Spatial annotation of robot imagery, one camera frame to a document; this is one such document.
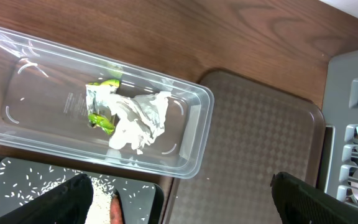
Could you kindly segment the orange carrot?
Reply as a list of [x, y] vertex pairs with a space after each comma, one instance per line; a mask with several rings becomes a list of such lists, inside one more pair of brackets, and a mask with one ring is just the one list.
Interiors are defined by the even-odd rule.
[[124, 224], [119, 197], [113, 195], [110, 203], [110, 224]]

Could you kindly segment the white tissue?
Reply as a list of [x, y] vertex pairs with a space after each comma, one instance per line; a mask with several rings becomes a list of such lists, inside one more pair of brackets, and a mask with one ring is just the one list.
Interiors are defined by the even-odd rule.
[[119, 121], [109, 139], [109, 147], [122, 149], [129, 144], [137, 154], [144, 146], [153, 144], [165, 132], [169, 91], [156, 94], [137, 95], [133, 98], [111, 93], [107, 106]]

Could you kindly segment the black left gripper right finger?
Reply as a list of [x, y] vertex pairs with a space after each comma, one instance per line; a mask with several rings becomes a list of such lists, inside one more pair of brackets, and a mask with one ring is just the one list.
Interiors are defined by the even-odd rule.
[[358, 224], [358, 210], [287, 172], [273, 175], [270, 186], [283, 224]]

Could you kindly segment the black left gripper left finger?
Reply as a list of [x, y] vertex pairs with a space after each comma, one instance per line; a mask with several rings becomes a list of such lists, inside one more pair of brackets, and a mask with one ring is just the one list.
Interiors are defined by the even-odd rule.
[[0, 224], [84, 224], [92, 202], [91, 179], [79, 174], [1, 216]]

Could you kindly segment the green white wrapper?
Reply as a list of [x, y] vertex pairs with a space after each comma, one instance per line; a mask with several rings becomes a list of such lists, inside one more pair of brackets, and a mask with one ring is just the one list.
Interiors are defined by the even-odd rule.
[[107, 98], [119, 88], [119, 80], [106, 80], [102, 83], [86, 84], [86, 107], [88, 126], [101, 128], [107, 135], [115, 130], [115, 116], [108, 107]]

